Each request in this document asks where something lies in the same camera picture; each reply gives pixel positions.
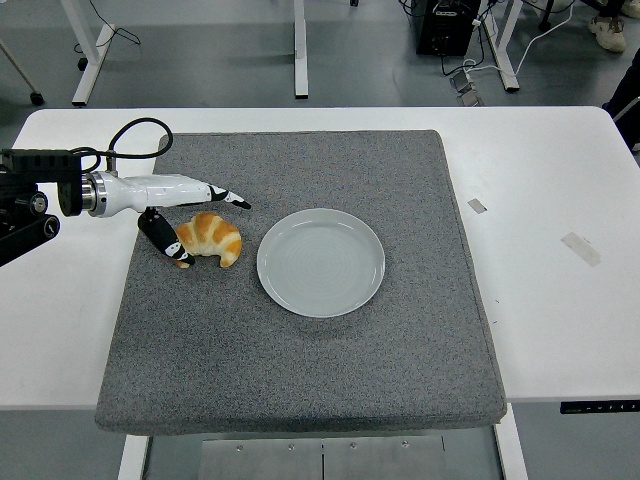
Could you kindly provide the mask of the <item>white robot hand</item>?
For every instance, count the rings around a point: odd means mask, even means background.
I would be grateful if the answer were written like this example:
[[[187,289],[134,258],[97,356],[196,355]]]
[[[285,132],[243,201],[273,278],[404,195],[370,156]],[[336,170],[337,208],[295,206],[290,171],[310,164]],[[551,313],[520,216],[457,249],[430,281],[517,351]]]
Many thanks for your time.
[[[243,209],[251,205],[236,193],[184,175],[146,175],[120,178],[111,173],[91,176],[95,188],[94,217],[112,217],[131,209],[140,214],[138,227],[165,256],[192,265],[187,252],[171,225],[157,211],[159,207],[196,205],[224,201]]]

